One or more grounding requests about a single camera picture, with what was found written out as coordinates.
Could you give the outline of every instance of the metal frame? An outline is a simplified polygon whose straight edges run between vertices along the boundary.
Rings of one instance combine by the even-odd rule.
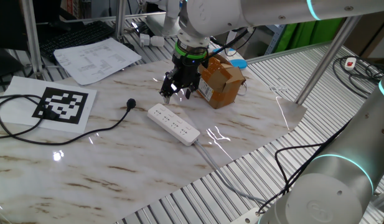
[[[384,193],[377,196],[373,201],[372,205],[376,207],[377,209],[380,209],[384,212]]]
[[[116,40],[119,40],[119,38],[124,35],[126,8],[127,8],[127,4],[125,0],[117,1],[116,32],[115,32]]]
[[[317,67],[315,68],[314,72],[309,77],[308,81],[305,83],[297,98],[294,100],[295,103],[299,105],[304,103],[312,89],[315,87],[317,81],[319,81],[319,79],[323,75],[324,70],[329,66],[334,56],[343,46],[344,42],[347,40],[350,33],[358,24],[361,17],[362,16],[348,17],[346,22],[342,25],[339,33],[336,35],[333,42],[331,43],[328,51],[322,57],[321,61],[317,64]]]
[[[273,37],[272,37],[272,41],[269,44],[269,46],[265,52],[265,55],[269,55],[269,54],[273,53],[275,51],[275,49],[277,48],[277,46],[279,45],[279,41],[281,40],[281,37],[283,36],[287,25],[286,24],[279,25],[279,26],[270,25],[270,26],[266,26],[266,27],[274,32]]]
[[[35,77],[44,80],[40,45],[38,43],[37,27],[35,25],[34,7],[32,0],[22,0],[24,22],[26,24],[27,39],[31,56],[32,69]]]

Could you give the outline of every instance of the marble table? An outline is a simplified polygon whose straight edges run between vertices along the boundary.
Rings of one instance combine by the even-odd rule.
[[[200,149],[184,146],[147,117],[162,103],[158,91],[171,68],[171,61],[139,65],[84,86],[98,90],[86,131],[112,126],[128,98],[136,100],[111,131],[66,146],[0,139],[1,222],[110,224],[212,172]],[[212,109],[197,93],[187,100],[183,92],[167,105],[202,133],[199,141],[219,166],[292,131],[306,112],[243,74],[248,93],[224,108]],[[72,78],[59,83],[77,85]],[[14,132],[27,128],[7,126]],[[62,142],[76,135],[37,128],[23,137]]]

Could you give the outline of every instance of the power strip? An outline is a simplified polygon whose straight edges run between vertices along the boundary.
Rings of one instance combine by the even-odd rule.
[[[191,146],[200,135],[200,131],[160,103],[150,108],[148,117],[186,146]]]

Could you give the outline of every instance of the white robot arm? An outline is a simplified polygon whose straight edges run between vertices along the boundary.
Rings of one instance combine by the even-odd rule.
[[[170,4],[170,1],[163,1],[167,9],[169,5],[178,6],[178,2]],[[384,11],[384,0],[184,0],[179,14],[181,30],[172,58],[175,68],[167,74],[160,94],[168,103],[172,94],[180,89],[188,88],[190,92],[197,89],[200,76],[197,73],[199,63],[195,62],[205,57],[204,48],[208,47],[208,37],[212,35],[240,27],[290,24],[380,11]]]
[[[239,27],[289,24],[384,11],[384,0],[188,0],[160,94],[168,103],[199,87],[211,35]],[[324,148],[259,224],[354,224],[384,174],[384,79],[343,133]]]

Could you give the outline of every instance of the slotted metal floor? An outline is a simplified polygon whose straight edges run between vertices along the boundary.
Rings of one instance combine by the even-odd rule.
[[[131,22],[141,21],[143,17],[128,17],[126,25],[131,26]],[[112,21],[114,21],[113,18],[106,19],[109,24],[112,24]],[[130,33],[125,37],[142,56],[136,64],[171,59],[176,42],[175,38],[166,39],[163,48],[141,48],[138,45],[137,34]],[[328,44],[321,44],[254,58],[248,61],[248,70],[267,86],[288,87],[288,91],[277,94],[293,101],[327,48]],[[27,53],[13,50],[9,52],[23,64],[30,63]],[[345,55],[353,55],[353,53],[342,48],[336,58]],[[7,75],[2,77],[1,81],[10,81],[13,75],[24,77],[29,70],[30,68],[25,68],[21,72]],[[44,73],[44,77],[48,81],[57,81],[67,78],[68,75],[61,68],[51,68]],[[368,91],[374,88],[370,83],[360,84]],[[5,89],[6,86],[0,87],[0,91]],[[254,196],[269,199],[284,185],[274,160],[275,151],[288,146],[324,142],[356,113],[363,102],[363,99],[349,92],[336,80],[329,67],[305,101],[304,106],[308,111],[294,131],[235,160],[222,169],[235,187]],[[290,176],[313,152],[314,149],[297,149],[283,153],[279,158],[286,174]],[[377,192],[384,192],[384,178]],[[258,207],[256,202],[228,190],[213,172],[119,220],[117,224],[230,223],[254,207]],[[360,223],[381,223],[383,218],[382,212],[369,206]]]

